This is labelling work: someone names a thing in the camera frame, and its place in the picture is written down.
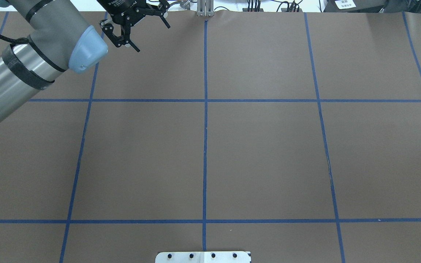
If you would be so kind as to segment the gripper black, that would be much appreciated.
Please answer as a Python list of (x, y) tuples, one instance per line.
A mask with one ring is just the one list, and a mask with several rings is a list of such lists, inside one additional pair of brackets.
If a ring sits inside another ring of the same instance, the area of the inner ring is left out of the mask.
[[(166, 20), (170, 7), (167, 0), (159, 0), (159, 5), (150, 5), (147, 0), (98, 0), (97, 2), (110, 15), (110, 19), (100, 20), (99, 25), (115, 47), (132, 47), (136, 52), (140, 52), (139, 47), (130, 39), (130, 34), (131, 28), (145, 16), (157, 16), (167, 28), (171, 28)], [(114, 24), (121, 27), (120, 35), (115, 35)]]

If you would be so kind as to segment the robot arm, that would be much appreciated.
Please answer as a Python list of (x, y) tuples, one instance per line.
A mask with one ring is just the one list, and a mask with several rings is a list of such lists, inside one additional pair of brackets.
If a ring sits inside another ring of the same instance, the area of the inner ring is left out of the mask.
[(34, 29), (9, 43), (0, 57), (0, 122), (66, 70), (78, 74), (99, 63), (108, 52), (95, 27), (70, 0), (0, 0), (13, 6)]

